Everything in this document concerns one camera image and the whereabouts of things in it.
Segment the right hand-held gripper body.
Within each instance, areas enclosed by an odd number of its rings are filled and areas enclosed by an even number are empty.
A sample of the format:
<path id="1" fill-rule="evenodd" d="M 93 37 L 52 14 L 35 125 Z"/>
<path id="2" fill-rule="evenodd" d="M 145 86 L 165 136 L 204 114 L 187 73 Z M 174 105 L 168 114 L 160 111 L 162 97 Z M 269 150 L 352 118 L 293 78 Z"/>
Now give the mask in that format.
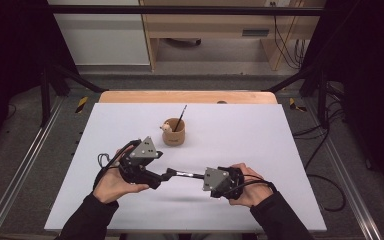
<path id="1" fill-rule="evenodd" d="M 203 190 L 212 198 L 238 200 L 243 193 L 244 175 L 239 168 L 207 168 L 204 173 Z"/>

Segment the white cabinet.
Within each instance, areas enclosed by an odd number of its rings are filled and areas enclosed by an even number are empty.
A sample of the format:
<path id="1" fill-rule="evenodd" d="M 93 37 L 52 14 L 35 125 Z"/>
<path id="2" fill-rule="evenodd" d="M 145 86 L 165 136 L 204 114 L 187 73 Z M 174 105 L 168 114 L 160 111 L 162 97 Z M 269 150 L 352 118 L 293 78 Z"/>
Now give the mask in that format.
<path id="1" fill-rule="evenodd" d="M 55 14 L 76 65 L 149 65 L 140 14 Z"/>

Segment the grey desk label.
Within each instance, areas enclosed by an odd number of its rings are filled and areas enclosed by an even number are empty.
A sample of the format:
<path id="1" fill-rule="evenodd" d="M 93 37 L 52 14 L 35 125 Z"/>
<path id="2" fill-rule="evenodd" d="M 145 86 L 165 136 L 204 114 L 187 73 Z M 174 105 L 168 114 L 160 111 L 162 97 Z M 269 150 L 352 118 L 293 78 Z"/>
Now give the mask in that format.
<path id="1" fill-rule="evenodd" d="M 267 37 L 269 29 L 243 29 L 242 37 Z"/>

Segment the black metal stand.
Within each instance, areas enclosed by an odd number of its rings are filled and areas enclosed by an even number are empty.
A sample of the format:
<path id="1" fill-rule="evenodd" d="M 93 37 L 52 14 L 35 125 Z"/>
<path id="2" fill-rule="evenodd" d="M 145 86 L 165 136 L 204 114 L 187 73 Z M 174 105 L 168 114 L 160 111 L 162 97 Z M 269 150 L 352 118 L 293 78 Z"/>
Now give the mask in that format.
<path id="1" fill-rule="evenodd" d="M 42 127 L 44 127 L 51 118 L 49 87 L 52 87 L 58 96 L 67 96 L 70 93 L 70 88 L 65 81 L 66 78 L 75 81 L 76 83 L 86 87 L 87 89 L 95 93 L 105 92 L 104 88 L 101 88 L 87 81 L 79 74 L 74 73 L 61 65 L 46 66 L 40 76 Z"/>
<path id="2" fill-rule="evenodd" d="M 318 90 L 317 95 L 317 119 L 324 129 L 328 128 L 328 117 L 326 107 L 326 97 L 328 89 L 327 75 L 321 67 L 310 65 L 301 69 L 298 73 L 288 77 L 286 80 L 265 89 L 265 92 L 277 93 L 281 89 L 295 83 L 298 80 L 304 79 L 299 93 L 302 97 L 310 96 L 315 90 Z"/>

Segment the black curtain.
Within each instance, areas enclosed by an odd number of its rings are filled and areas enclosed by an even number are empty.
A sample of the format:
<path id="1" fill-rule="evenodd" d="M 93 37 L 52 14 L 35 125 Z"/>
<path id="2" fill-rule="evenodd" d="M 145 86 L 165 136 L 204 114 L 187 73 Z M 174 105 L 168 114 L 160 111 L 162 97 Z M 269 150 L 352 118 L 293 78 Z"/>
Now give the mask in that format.
<path id="1" fill-rule="evenodd" d="M 335 31 L 323 72 L 343 84 L 345 107 L 366 153 L 384 175 L 384 0 L 326 0 L 307 49 L 306 66 Z"/>
<path id="2" fill-rule="evenodd" d="M 9 100 L 40 84 L 47 63 L 77 68 L 54 15 L 34 11 L 48 0 L 0 0 L 0 129 Z"/>

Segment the aluminium floor rail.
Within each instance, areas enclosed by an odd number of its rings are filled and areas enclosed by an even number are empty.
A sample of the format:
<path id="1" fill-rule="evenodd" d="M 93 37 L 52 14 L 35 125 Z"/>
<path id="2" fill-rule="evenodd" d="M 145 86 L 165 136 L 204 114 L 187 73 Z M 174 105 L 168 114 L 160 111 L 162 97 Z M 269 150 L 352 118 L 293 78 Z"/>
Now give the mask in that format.
<path id="1" fill-rule="evenodd" d="M 319 120 L 318 117 L 318 107 L 315 103 L 315 100 L 304 100 L 308 107 L 308 111 L 313 118 L 314 122 L 316 124 L 322 124 L 322 120 Z M 329 127 L 331 123 L 334 123 L 333 119 L 337 119 L 338 117 L 342 116 L 343 110 L 341 109 L 335 109 L 337 107 L 337 104 L 333 104 L 332 106 L 334 109 L 330 110 L 328 107 L 322 107 L 325 110 L 325 113 L 322 114 L 322 116 L 326 117 L 327 120 L 325 120 L 327 123 L 327 126 Z M 350 209 L 353 212 L 353 215 L 357 221 L 357 224 L 364 235 L 364 238 L 366 240 L 383 240 L 381 233 L 366 205 L 364 202 L 359 190 L 357 189 L 357 186 L 354 182 L 354 180 L 351 177 L 351 174 L 346 169 L 345 164 L 342 161 L 342 158 L 334 145 L 334 142 L 332 138 L 330 137 L 330 133 L 326 133 L 323 135 L 324 141 L 320 145 L 324 148 L 324 152 L 327 154 L 327 158 L 330 161 L 333 171 L 336 174 L 338 184 L 340 186 L 340 189 L 343 191 L 343 195 L 345 196 L 344 199 L 347 202 L 347 206 L 350 207 Z"/>
<path id="2" fill-rule="evenodd" d="M 57 119 L 61 107 L 65 101 L 65 97 L 57 97 L 51 108 L 50 117 L 47 122 L 39 128 L 33 142 L 30 144 L 28 151 L 24 155 L 17 171 L 6 188 L 2 198 L 0 199 L 0 228 L 6 219 L 11 207 L 13 206 L 17 195 L 19 194 L 37 156 L 39 155 L 54 123 Z"/>

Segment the black horizontal bar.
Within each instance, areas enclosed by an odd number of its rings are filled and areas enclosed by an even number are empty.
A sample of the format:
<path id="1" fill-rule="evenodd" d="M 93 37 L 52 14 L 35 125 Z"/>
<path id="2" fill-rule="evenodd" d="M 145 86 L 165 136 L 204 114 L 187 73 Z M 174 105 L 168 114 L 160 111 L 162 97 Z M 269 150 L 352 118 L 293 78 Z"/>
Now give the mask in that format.
<path id="1" fill-rule="evenodd" d="M 321 16 L 325 13 L 324 8 L 217 6 L 49 5 L 47 9 L 58 14 Z"/>

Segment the person's right hand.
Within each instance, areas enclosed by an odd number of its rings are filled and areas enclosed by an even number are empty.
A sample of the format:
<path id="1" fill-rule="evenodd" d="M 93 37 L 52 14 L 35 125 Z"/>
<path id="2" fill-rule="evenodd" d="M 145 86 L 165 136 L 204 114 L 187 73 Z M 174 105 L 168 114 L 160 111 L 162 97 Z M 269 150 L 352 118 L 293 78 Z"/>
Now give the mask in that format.
<path id="1" fill-rule="evenodd" d="M 262 176 L 255 172 L 252 168 L 248 167 L 244 163 L 235 164 L 234 168 L 239 168 L 242 173 L 245 174 L 245 182 L 252 181 L 252 184 L 243 188 L 243 193 L 237 200 L 231 199 L 229 201 L 230 205 L 241 205 L 251 208 L 252 206 L 257 206 L 273 194 L 273 191 L 267 184 L 260 182 Z"/>

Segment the white table board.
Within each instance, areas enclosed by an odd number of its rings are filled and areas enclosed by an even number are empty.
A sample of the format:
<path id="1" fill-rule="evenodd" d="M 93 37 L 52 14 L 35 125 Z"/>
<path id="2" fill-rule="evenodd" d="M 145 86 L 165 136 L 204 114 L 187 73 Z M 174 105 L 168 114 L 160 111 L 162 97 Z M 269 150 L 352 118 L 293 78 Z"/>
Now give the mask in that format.
<path id="1" fill-rule="evenodd" d="M 185 141 L 163 142 L 160 126 L 179 118 L 186 104 L 94 105 L 45 227 L 59 231 L 91 192 L 101 153 L 112 155 L 131 140 L 150 136 L 161 158 L 149 170 L 200 174 L 206 168 L 245 163 L 274 183 L 306 228 L 326 228 L 284 110 L 279 104 L 187 104 Z M 257 232 L 248 208 L 203 191 L 203 182 L 173 177 L 156 190 L 123 196 L 108 228 L 117 232 Z"/>

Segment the yellow-handled tool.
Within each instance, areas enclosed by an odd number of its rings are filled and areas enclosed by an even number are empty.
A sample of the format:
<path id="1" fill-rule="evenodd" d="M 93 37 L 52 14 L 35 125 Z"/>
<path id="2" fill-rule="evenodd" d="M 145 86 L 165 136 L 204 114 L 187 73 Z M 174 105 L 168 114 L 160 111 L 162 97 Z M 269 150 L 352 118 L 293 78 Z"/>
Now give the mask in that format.
<path id="1" fill-rule="evenodd" d="M 307 112 L 307 108 L 303 106 L 298 106 L 294 100 L 294 98 L 289 98 L 289 106 L 292 110 L 298 110 L 300 112 Z"/>
<path id="2" fill-rule="evenodd" d="M 82 98 L 80 99 L 80 101 L 79 101 L 79 103 L 78 103 L 78 106 L 77 106 L 77 108 L 76 108 L 76 110 L 75 110 L 75 113 L 81 113 L 81 112 L 82 112 L 82 110 L 83 110 L 83 108 L 84 108 L 84 106 L 85 106 L 87 100 L 88 100 L 88 97 L 82 97 Z"/>

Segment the light wooden desk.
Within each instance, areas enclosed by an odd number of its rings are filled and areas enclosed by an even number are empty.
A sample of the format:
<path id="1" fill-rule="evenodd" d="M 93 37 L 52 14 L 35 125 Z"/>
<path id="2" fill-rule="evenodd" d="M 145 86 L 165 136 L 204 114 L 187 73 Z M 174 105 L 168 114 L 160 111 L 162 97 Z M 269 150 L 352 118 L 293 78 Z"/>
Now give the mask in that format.
<path id="1" fill-rule="evenodd" d="M 139 0 L 142 6 L 323 8 L 327 0 Z M 145 14 L 147 37 L 155 39 L 254 38 L 261 42 L 272 70 L 291 54 L 294 39 L 308 41 L 317 16 Z M 267 37 L 242 37 L 243 29 L 269 29 Z"/>

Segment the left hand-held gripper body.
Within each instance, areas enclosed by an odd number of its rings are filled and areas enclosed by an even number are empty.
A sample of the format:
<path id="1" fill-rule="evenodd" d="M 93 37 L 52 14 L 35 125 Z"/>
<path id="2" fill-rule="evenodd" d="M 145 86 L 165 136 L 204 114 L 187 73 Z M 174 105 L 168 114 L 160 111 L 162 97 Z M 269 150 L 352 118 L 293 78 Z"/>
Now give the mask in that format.
<path id="1" fill-rule="evenodd" d="M 130 142 L 129 149 L 120 160 L 119 171 L 122 178 L 128 183 L 146 184 L 151 189 L 157 189 L 162 176 L 146 169 L 146 166 L 155 159 L 159 159 L 163 153 L 155 148 L 150 136 L 144 140 Z"/>

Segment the yellow-handled tool right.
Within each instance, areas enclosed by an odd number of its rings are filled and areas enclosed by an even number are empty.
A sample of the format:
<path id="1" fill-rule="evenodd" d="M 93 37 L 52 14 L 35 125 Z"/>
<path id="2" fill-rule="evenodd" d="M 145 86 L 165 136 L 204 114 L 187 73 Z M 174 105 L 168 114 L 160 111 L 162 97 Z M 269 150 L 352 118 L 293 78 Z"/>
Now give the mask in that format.
<path id="1" fill-rule="evenodd" d="M 294 100 L 294 98 L 289 98 L 289 106 L 292 110 L 298 110 L 300 112 L 307 112 L 307 108 L 303 106 L 298 106 Z"/>

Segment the wooden table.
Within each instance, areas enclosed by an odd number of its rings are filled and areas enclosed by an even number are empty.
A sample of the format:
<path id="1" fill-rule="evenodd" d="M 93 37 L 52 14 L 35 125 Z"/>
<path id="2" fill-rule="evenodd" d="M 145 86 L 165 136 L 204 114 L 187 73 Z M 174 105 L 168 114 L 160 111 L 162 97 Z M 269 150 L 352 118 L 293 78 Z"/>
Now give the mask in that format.
<path id="1" fill-rule="evenodd" d="M 261 91 L 105 91 L 99 103 L 221 103 L 277 104 L 275 95 Z"/>

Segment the person's left hand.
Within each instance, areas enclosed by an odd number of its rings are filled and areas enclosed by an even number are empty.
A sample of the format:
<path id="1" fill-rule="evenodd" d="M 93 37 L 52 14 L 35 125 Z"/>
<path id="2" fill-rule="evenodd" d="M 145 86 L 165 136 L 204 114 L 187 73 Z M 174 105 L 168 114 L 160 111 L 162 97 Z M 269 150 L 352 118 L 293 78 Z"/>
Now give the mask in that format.
<path id="1" fill-rule="evenodd" d="M 134 184 L 126 182 L 119 170 L 110 167 L 101 177 L 93 190 L 93 196 L 103 204 L 109 204 L 130 193 L 139 193 L 147 190 L 147 184 Z"/>

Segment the yellow-handled tool left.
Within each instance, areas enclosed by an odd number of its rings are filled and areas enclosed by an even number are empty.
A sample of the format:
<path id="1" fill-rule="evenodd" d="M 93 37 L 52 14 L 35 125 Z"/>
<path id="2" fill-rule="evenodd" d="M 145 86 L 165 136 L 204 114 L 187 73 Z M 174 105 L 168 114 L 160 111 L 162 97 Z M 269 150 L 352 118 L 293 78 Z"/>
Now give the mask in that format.
<path id="1" fill-rule="evenodd" d="M 78 103 L 78 106 L 77 106 L 77 108 L 76 108 L 76 110 L 75 110 L 75 113 L 81 113 L 81 112 L 82 112 L 82 110 L 83 110 L 83 108 L 84 108 L 84 106 L 85 106 L 87 100 L 88 100 L 88 97 L 82 97 L 82 98 L 80 99 L 80 101 L 79 101 L 79 103 Z"/>

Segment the black makeup brush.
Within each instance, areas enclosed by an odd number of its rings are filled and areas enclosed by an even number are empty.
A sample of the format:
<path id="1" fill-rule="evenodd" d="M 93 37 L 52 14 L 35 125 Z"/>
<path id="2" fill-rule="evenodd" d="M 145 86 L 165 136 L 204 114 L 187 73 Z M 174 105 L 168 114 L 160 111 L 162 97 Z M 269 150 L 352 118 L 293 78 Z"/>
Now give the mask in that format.
<path id="1" fill-rule="evenodd" d="M 195 179 L 204 179 L 204 176 L 201 174 L 196 174 L 196 173 L 189 173 L 189 172 L 183 172 L 183 171 L 177 171 L 178 177 L 188 177 L 188 178 L 195 178 Z"/>

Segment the brown cup with animal figure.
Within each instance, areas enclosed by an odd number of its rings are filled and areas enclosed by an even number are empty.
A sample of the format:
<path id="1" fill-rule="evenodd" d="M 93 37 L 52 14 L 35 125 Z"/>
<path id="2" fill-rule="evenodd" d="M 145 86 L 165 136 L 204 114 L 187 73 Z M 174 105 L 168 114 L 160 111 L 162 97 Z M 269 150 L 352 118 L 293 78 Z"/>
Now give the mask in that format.
<path id="1" fill-rule="evenodd" d="M 185 141 L 185 123 L 178 118 L 169 118 L 160 126 L 163 142 L 168 146 L 180 146 Z"/>

